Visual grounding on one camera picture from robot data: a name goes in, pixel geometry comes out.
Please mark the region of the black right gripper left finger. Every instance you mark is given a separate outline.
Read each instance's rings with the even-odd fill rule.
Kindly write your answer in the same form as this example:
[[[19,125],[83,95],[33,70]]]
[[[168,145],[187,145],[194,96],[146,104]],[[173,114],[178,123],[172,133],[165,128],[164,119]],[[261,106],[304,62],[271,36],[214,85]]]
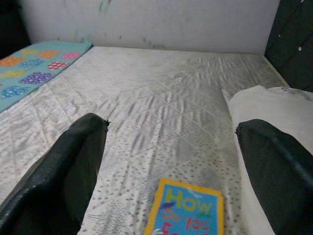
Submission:
[[[0,206],[3,235],[75,235],[103,158],[109,121],[77,119],[18,181]]]

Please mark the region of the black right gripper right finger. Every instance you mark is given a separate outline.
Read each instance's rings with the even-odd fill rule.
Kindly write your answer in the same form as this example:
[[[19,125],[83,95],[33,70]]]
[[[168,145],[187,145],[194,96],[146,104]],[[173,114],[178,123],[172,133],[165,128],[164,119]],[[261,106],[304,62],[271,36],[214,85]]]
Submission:
[[[313,232],[313,157],[293,136],[253,119],[236,128],[242,220],[250,235]]]

